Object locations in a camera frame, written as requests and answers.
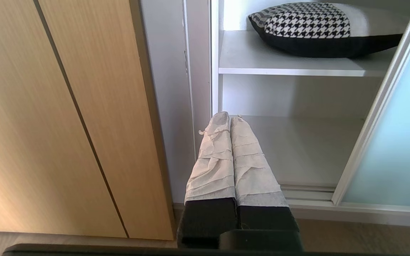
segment white shelving unit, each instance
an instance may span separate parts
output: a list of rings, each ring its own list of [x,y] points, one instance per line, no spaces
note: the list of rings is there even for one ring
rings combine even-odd
[[[212,112],[243,115],[288,198],[331,204],[396,49],[355,59],[283,53],[247,16],[286,2],[211,2]],[[410,0],[335,2],[410,15]]]
[[[220,74],[384,76],[395,49],[359,59],[295,57],[267,46],[255,31],[224,31]]]

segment black and white cushion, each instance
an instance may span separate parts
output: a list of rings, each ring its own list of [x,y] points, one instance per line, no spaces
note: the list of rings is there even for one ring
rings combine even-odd
[[[387,10],[317,2],[272,6],[249,15],[272,47],[302,57],[358,57],[395,47],[409,18]]]

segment door frame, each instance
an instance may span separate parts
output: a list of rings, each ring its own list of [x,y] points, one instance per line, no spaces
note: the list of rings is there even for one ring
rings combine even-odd
[[[373,105],[368,113],[363,128],[358,136],[357,142],[350,154],[346,167],[341,175],[340,181],[332,196],[332,202],[335,205],[340,205],[346,194],[352,178],[360,166],[361,160],[368,149],[374,131],[382,117],[387,104],[403,74],[405,67],[410,59],[410,22],[406,28],[405,34],[401,39],[400,46],[394,54],[392,62],[387,70],[384,80],[379,88]]]

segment black pillow trim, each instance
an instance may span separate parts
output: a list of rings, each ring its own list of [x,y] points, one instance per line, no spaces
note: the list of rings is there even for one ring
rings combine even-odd
[[[309,39],[274,36],[251,21],[252,26],[268,45],[286,53],[311,58],[355,58],[396,47],[403,34],[385,36]]]

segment wooden wardrobe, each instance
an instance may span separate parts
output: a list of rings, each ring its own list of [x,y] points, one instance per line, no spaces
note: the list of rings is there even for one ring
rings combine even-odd
[[[135,0],[0,0],[0,231],[172,240]]]

